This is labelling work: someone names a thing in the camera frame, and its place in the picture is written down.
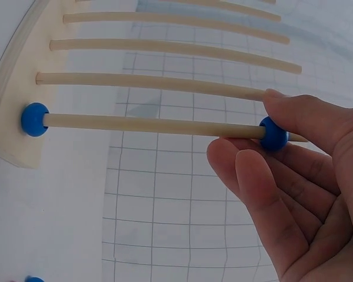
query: blue bead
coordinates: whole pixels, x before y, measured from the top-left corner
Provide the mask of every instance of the blue bead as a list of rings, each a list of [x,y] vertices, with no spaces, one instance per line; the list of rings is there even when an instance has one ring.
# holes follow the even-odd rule
[[[289,132],[281,129],[269,116],[263,119],[259,126],[265,127],[265,136],[260,140],[260,145],[268,151],[282,149],[289,140]]]
[[[43,117],[46,113],[49,113],[48,109],[41,103],[28,105],[21,116],[22,130],[32,137],[42,136],[48,129],[43,126]]]
[[[40,279],[40,278],[37,278],[37,277],[28,276],[25,279],[25,282],[44,282],[44,281],[42,279]]]

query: curved wooden base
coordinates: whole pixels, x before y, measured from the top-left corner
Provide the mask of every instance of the curved wooden base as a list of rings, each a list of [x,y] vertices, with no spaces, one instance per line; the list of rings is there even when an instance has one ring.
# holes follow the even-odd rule
[[[210,8],[227,10],[230,12],[242,13],[250,16],[257,16],[258,18],[269,19],[274,22],[281,22],[281,17],[279,15],[275,15],[269,12],[265,12],[259,9],[229,3],[229,2],[221,2],[221,1],[209,1],[209,0],[160,0],[163,2],[175,2],[182,4],[191,4],[191,5],[199,5]]]
[[[72,49],[109,49],[177,53],[248,63],[250,65],[264,66],[266,68],[277,69],[279,71],[282,70],[297,75],[302,73],[302,67],[294,63],[235,50],[178,42],[145,39],[67,39],[51,41],[50,49],[53,51]]]
[[[138,22],[162,22],[176,25],[189,25],[199,28],[211,28],[221,31],[234,32],[253,36],[281,44],[289,44],[290,39],[284,35],[263,31],[262,29],[250,28],[244,25],[236,25],[227,22],[202,19],[194,16],[180,16],[170,14],[156,14],[146,12],[91,12],[81,14],[66,14],[64,22],[99,22],[99,21],[138,21]]]
[[[38,85],[96,85],[150,88],[263,101],[264,90],[198,80],[114,73],[39,73]]]
[[[63,15],[83,11],[85,5],[75,0],[36,0],[0,61],[0,157],[16,166],[39,165],[43,138],[22,132],[21,113],[31,102],[52,102],[55,87],[36,85],[36,73],[64,69],[67,52],[51,52],[49,41],[73,38],[75,28],[63,24]]]

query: wooden dowel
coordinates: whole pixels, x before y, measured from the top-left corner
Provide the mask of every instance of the wooden dowel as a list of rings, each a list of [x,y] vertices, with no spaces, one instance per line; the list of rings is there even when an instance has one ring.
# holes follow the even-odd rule
[[[281,17],[279,15],[275,15],[269,12],[265,12],[259,9],[233,4],[229,2],[219,2],[219,1],[212,1],[212,0],[161,0],[164,2],[176,2],[182,4],[191,4],[191,5],[199,5],[205,6],[210,8],[217,8],[222,10],[227,10],[231,12],[238,12],[250,16],[257,16],[263,19],[269,19],[270,21],[274,22],[281,22]]]
[[[290,39],[284,35],[263,31],[262,29],[250,28],[244,25],[236,25],[211,19],[202,19],[194,16],[181,16],[171,14],[157,14],[147,12],[90,12],[81,14],[64,15],[64,23],[72,22],[98,22],[98,21],[140,21],[140,22],[162,22],[177,25],[189,25],[199,28],[219,29],[222,31],[240,33],[269,41],[289,44]]]
[[[49,127],[158,132],[246,139],[262,139],[265,134],[265,128],[262,126],[118,116],[47,114],[43,123]],[[306,139],[294,134],[290,135],[289,140],[306,142]]]
[[[100,85],[202,93],[262,101],[264,90],[215,82],[113,73],[38,73],[39,85]]]
[[[235,50],[178,42],[145,39],[66,39],[51,41],[50,49],[52,51],[71,49],[110,49],[177,53],[243,62],[250,65],[264,66],[266,68],[295,74],[300,74],[302,72],[302,67],[294,63]]]
[[[268,3],[268,4],[276,4],[276,0],[260,0],[260,1]]]

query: white wall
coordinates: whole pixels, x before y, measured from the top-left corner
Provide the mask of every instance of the white wall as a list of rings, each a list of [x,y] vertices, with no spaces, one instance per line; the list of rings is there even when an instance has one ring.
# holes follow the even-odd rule
[[[0,0],[0,56],[32,0]],[[98,11],[136,1],[100,0]],[[123,37],[129,23],[85,23],[80,37]],[[73,51],[69,71],[120,72],[123,52]],[[52,112],[110,115],[115,88],[60,87]],[[0,159],[0,281],[101,281],[108,132],[50,129],[38,170]]]

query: hand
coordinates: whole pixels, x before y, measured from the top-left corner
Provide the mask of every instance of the hand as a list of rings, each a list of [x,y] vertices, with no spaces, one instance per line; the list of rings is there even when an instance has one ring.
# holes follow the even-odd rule
[[[211,166],[247,206],[281,281],[353,281],[353,109],[274,90],[264,104],[277,125],[329,156],[218,139]]]

